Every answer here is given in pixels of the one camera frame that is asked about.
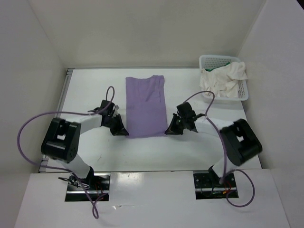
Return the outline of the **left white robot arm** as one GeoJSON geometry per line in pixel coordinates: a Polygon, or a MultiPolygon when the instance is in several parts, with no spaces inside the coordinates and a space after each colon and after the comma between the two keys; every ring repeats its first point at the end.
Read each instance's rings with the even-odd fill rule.
{"type": "Polygon", "coordinates": [[[41,145],[43,155],[58,161],[78,178],[78,185],[85,190],[100,182],[94,177],[94,169],[78,155],[80,135],[94,128],[106,127],[113,136],[128,136],[116,105],[103,100],[93,115],[72,119],[53,118],[41,145]]]}

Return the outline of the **purple t shirt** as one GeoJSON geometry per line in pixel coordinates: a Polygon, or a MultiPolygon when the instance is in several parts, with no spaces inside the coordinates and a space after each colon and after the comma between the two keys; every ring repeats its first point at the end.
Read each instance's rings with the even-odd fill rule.
{"type": "Polygon", "coordinates": [[[164,83],[164,76],[158,75],[125,79],[129,138],[164,136],[168,127],[164,83]]]}

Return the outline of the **cream t shirt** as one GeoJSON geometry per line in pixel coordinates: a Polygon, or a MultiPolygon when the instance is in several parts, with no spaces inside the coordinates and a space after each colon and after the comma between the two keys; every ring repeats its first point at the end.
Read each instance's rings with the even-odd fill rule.
{"type": "Polygon", "coordinates": [[[237,98],[239,82],[247,80],[244,62],[232,62],[231,64],[208,72],[201,70],[200,87],[203,91],[211,91],[215,97],[237,98]]]}

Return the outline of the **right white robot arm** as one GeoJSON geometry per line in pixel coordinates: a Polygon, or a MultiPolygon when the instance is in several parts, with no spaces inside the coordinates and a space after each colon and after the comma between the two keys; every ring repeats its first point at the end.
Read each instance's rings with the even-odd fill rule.
{"type": "Polygon", "coordinates": [[[208,180],[214,187],[220,186],[228,174],[263,150],[261,142],[246,120],[229,122],[212,119],[207,114],[196,114],[188,102],[177,106],[177,112],[173,114],[165,134],[182,135],[185,129],[219,137],[224,155],[208,169],[208,180]]]}

